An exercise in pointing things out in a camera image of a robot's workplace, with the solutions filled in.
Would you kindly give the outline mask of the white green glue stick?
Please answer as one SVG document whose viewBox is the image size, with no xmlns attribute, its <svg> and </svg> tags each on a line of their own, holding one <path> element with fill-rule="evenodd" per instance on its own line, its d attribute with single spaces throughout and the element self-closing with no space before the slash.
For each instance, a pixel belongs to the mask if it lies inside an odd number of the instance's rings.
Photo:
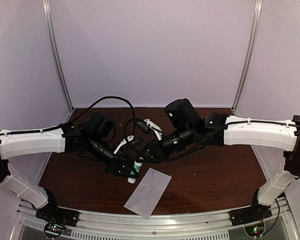
<svg viewBox="0 0 300 240">
<path fill-rule="evenodd" d="M 132 177 L 129 177 L 127 179 L 127 181 L 130 184 L 134 184 L 136 182 L 137 178 L 139 177 L 139 173 L 140 173 L 142 165 L 143 164 L 141 162 L 136 162 L 136 161 L 134 162 L 133 170 L 130 172 L 130 174 L 132 175 Z"/>
</svg>

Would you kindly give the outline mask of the grey envelope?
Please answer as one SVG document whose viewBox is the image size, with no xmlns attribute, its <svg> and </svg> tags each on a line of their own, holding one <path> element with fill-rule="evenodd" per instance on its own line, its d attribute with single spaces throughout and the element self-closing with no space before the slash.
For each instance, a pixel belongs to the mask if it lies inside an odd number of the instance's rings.
<svg viewBox="0 0 300 240">
<path fill-rule="evenodd" d="M 171 179 L 171 175 L 149 168 L 123 207 L 149 219 Z"/>
</svg>

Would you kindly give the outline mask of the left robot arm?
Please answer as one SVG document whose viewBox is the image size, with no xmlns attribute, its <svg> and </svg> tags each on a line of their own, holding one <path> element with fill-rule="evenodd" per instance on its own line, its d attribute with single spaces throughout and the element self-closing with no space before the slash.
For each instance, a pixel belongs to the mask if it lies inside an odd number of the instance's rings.
<svg viewBox="0 0 300 240">
<path fill-rule="evenodd" d="M 105 163 L 105 172 L 136 179 L 139 173 L 131 157 L 105 142 L 113 129 L 115 121 L 102 112 L 94 113 L 89 121 L 80 124 L 67 122 L 44 129 L 21 131 L 0 129 L 0 185 L 30 202 L 51 222 L 57 222 L 62 218 L 62 211 L 53 194 L 18 174 L 9 159 L 39 153 L 89 152 Z"/>
</svg>

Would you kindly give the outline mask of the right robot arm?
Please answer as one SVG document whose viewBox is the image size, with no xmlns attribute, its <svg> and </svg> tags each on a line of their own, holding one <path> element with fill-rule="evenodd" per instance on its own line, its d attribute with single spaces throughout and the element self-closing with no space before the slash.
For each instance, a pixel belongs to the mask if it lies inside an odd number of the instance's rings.
<svg viewBox="0 0 300 240">
<path fill-rule="evenodd" d="M 136 157 L 138 163 L 172 161 L 171 155 L 184 157 L 200 147 L 250 145 L 283 151 L 283 162 L 256 192 L 246 210 L 249 220 L 258 220 L 291 182 L 300 177 L 300 116 L 288 120 L 260 120 L 211 113 L 205 118 L 187 98 L 177 99 L 164 108 L 175 130 L 154 139 Z"/>
</svg>

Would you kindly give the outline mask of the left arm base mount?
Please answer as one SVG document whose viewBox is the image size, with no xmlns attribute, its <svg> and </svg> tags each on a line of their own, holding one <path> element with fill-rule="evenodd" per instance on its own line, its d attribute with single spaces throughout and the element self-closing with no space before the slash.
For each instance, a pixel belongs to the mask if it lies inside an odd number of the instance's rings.
<svg viewBox="0 0 300 240">
<path fill-rule="evenodd" d="M 46 222 L 43 227 L 43 233 L 49 239 L 60 237 L 67 227 L 76 227 L 79 219 L 78 211 L 66 208 L 59 208 L 53 216 L 42 209 L 36 209 L 35 211 L 35 216 Z"/>
</svg>

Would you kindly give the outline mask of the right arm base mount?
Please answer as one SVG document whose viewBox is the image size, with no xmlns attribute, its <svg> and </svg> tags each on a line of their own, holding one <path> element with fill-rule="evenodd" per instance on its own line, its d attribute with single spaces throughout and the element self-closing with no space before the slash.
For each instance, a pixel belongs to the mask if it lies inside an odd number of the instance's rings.
<svg viewBox="0 0 300 240">
<path fill-rule="evenodd" d="M 264 220 L 272 216 L 270 210 L 253 210 L 251 207 L 231 210 L 229 217 L 232 226 L 244 226 L 245 233 L 252 238 L 261 237 L 265 232 Z"/>
</svg>

